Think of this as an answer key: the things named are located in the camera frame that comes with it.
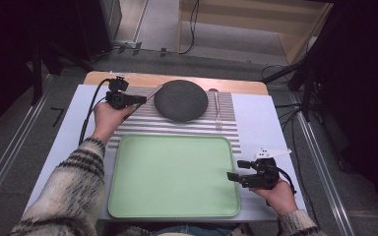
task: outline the patterned sweater sleeve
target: patterned sweater sleeve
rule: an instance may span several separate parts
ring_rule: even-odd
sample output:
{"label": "patterned sweater sleeve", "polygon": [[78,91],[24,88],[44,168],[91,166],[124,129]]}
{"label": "patterned sweater sleeve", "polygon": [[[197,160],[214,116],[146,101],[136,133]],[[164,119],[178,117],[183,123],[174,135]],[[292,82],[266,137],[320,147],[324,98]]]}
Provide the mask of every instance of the patterned sweater sleeve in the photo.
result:
{"label": "patterned sweater sleeve", "polygon": [[104,152],[101,141],[85,139],[54,169],[36,202],[8,235],[96,235]]}
{"label": "patterned sweater sleeve", "polygon": [[326,236],[303,210],[296,210],[281,218],[283,236]]}

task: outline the gray floor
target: gray floor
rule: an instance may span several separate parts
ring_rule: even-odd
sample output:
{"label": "gray floor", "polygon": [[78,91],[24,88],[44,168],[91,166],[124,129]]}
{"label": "gray floor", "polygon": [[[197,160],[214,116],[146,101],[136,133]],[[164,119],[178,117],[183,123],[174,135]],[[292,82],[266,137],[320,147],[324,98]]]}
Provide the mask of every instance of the gray floor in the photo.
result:
{"label": "gray floor", "polygon": [[[141,40],[144,39],[144,33],[150,35],[144,32],[144,28],[145,26],[142,26]],[[144,39],[143,45],[148,44],[149,40]],[[94,64],[94,66],[97,70],[101,71],[257,81],[261,79],[261,72],[267,65],[283,63],[282,61],[274,61],[272,59],[282,56],[280,54],[280,46],[279,49],[271,50],[258,56],[261,62],[252,61],[250,54],[242,57],[243,50],[238,51],[239,56],[236,58],[225,56],[220,50],[215,50],[215,48],[224,48],[224,50],[227,50],[230,48],[230,45],[232,44],[228,42],[215,45],[214,48],[210,49],[211,51],[208,55],[195,53],[195,50],[199,49],[196,46],[193,54],[184,56],[167,55],[164,58],[160,58],[158,53],[153,52],[140,52],[139,55],[133,56],[131,51],[126,51],[122,54],[109,54]],[[273,54],[274,57],[267,57],[265,54]],[[277,67],[269,68],[264,74],[265,76],[271,75],[278,69]],[[48,90],[48,98],[43,104],[30,133],[27,135],[10,171],[0,187],[0,235],[4,235],[19,221],[29,199],[31,188],[57,135],[61,121],[55,127],[52,127],[58,112],[52,110],[51,107],[67,109],[77,85],[83,82],[85,75],[86,73],[81,69],[68,68],[63,71],[62,76],[51,76],[49,78],[52,84],[46,88]],[[285,78],[280,78],[273,82],[268,86],[268,89],[275,104],[292,103],[291,93],[285,86]],[[14,102],[14,105],[0,119],[0,158],[30,109],[31,99],[32,91],[28,90]],[[282,115],[290,109],[290,107],[281,108],[278,109],[278,113]],[[355,235],[378,235],[378,198],[373,186],[358,174],[345,174],[340,170],[338,159],[324,127],[313,118],[313,115],[310,117],[312,119],[310,124],[320,149],[324,153],[323,157],[345,205]],[[318,221],[324,231],[329,235],[341,235],[315,163],[311,157],[308,143],[305,141],[297,119],[295,119],[293,131],[298,158],[296,158],[294,153],[291,155],[291,158],[295,165],[296,173],[298,174],[300,171],[302,174],[304,180],[304,186],[301,186],[302,191],[306,189],[308,192],[315,207]],[[287,145],[292,148],[293,136],[290,123],[284,130],[284,136]],[[311,214],[310,204],[307,205],[307,209]],[[100,222],[100,231],[102,227],[103,222]],[[255,235],[276,235],[277,233],[277,226],[274,222],[255,222],[251,224],[251,227]]]}
{"label": "gray floor", "polygon": [[[136,25],[135,15],[139,15],[143,0],[123,0],[123,19],[120,26],[124,35],[118,41],[132,41],[130,25]],[[180,48],[177,48],[179,1],[148,1],[147,10],[141,20],[141,28],[135,42],[141,48],[151,50],[185,51],[192,40],[190,25],[182,23]],[[196,24],[196,47],[188,55],[223,60],[256,63],[262,65],[286,65],[287,61],[280,45],[278,34],[270,31],[238,29],[223,26]]]}

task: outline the cable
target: cable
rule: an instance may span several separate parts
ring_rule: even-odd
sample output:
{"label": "cable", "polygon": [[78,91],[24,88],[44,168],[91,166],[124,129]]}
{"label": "cable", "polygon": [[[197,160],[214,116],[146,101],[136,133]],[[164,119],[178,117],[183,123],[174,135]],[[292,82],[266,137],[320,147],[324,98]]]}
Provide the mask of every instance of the cable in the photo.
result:
{"label": "cable", "polygon": [[285,114],[281,115],[280,117],[278,117],[278,119],[280,120],[282,117],[284,117],[284,116],[286,116],[286,115],[292,113],[294,110],[295,110],[295,109],[289,110],[287,113],[285,113]]}
{"label": "cable", "polygon": [[296,143],[295,143],[295,140],[294,140],[294,127],[293,127],[293,125],[294,125],[294,117],[291,119],[292,143],[293,143],[294,155],[296,156],[296,161],[297,161],[297,169],[298,169],[299,181],[300,181],[300,184],[302,185],[303,192],[305,194],[305,198],[306,198],[307,202],[311,205],[311,210],[312,210],[312,214],[314,215],[315,223],[317,224],[317,226],[319,228],[321,228],[320,223],[318,221],[317,214],[315,212],[314,204],[312,203],[312,200],[309,197],[308,191],[306,190],[305,184],[303,182],[302,170],[301,170],[301,167],[300,167],[300,160],[299,160],[299,156],[297,154]]}
{"label": "cable", "polygon": [[296,194],[296,190],[294,190],[293,182],[292,182],[290,176],[284,170],[278,168],[277,166],[272,166],[272,165],[264,165],[264,167],[278,170],[282,174],[282,176],[284,176],[284,178],[286,178],[286,180],[289,183],[289,186],[292,190],[292,193],[294,195]]}
{"label": "cable", "polygon": [[95,105],[94,105],[94,108],[92,108],[92,112],[94,112],[95,108],[97,107],[98,104],[100,104],[104,99],[106,99],[106,96],[104,96],[103,98],[101,98]]}
{"label": "cable", "polygon": [[282,128],[282,131],[283,131],[283,132],[284,132],[284,128],[286,128],[286,125],[287,125],[287,123],[289,122],[289,120],[293,119],[293,118],[296,116],[296,114],[299,113],[299,111],[300,111],[300,108],[295,108],[295,109],[293,109],[293,110],[291,111],[291,112],[293,112],[293,113],[289,116],[289,118],[287,118],[286,121],[284,121],[283,123],[281,123],[281,125],[283,125],[283,128]]}
{"label": "cable", "polygon": [[[195,13],[195,10],[196,10],[195,22],[192,23],[193,14]],[[191,42],[189,48],[186,51],[179,52],[179,54],[186,54],[186,53],[190,52],[195,47],[195,29],[196,29],[196,22],[198,20],[198,12],[199,12],[199,0],[196,1],[195,6],[192,9],[192,14],[190,16],[190,31],[191,31],[191,34],[192,34],[192,42]]]}
{"label": "cable", "polygon": [[179,52],[159,51],[159,50],[144,49],[144,48],[125,47],[124,49],[125,50],[129,50],[129,51],[147,51],[147,52],[159,52],[159,53],[165,53],[165,54],[179,54],[179,55],[182,55],[182,53],[179,53]]}
{"label": "cable", "polygon": [[94,103],[95,103],[97,93],[99,92],[99,89],[102,86],[102,84],[105,83],[105,82],[109,82],[109,81],[110,81],[110,79],[105,79],[105,80],[101,81],[99,83],[99,85],[97,86],[96,91],[94,92],[94,97],[92,98],[92,102],[91,102],[91,105],[89,107],[88,115],[87,115],[87,117],[84,121],[84,124],[82,126],[81,136],[79,137],[79,145],[84,141],[85,132],[86,132],[86,129],[88,128],[89,118],[91,117],[91,114],[95,109]]}
{"label": "cable", "polygon": [[[263,76],[263,73],[264,73],[267,69],[272,68],[272,67],[282,67],[282,70],[283,70],[283,69],[286,68],[287,66],[282,66],[282,65],[271,65],[271,66],[267,66],[267,67],[263,68],[263,70],[260,72],[260,76],[262,77],[262,80],[265,79],[265,77]],[[283,77],[284,77],[285,80],[289,81],[289,79],[287,78],[287,76],[283,76]]]}
{"label": "cable", "polygon": [[104,52],[104,53],[97,54],[97,55],[95,55],[94,57],[100,57],[100,58],[96,59],[93,63],[99,61],[104,55],[107,55],[107,54],[110,54],[110,53],[112,53],[112,52],[116,52],[116,51],[119,51],[119,50],[121,50],[121,49],[120,49],[120,48],[114,48],[114,49],[112,49],[112,50],[110,50],[110,51],[108,51],[108,52]]}
{"label": "cable", "polygon": [[283,108],[283,107],[290,107],[290,106],[301,106],[301,103],[293,103],[293,104],[285,104],[285,105],[275,105],[275,108]]}

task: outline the green tray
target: green tray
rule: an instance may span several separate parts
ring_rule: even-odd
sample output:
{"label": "green tray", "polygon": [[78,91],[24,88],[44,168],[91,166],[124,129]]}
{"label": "green tray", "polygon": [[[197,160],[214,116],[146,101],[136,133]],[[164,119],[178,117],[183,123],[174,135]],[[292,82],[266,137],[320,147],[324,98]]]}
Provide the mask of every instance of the green tray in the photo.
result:
{"label": "green tray", "polygon": [[127,135],[115,163],[114,217],[235,216],[240,209],[231,144],[224,137]]}

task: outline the black round pad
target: black round pad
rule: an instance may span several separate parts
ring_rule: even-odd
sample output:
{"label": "black round pad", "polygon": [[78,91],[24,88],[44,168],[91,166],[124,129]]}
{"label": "black round pad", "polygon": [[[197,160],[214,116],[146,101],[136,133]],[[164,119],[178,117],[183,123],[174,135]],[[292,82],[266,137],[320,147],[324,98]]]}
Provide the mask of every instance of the black round pad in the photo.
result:
{"label": "black round pad", "polygon": [[155,95],[158,112],[170,120],[194,120],[207,110],[208,96],[198,85],[188,81],[165,83]]}

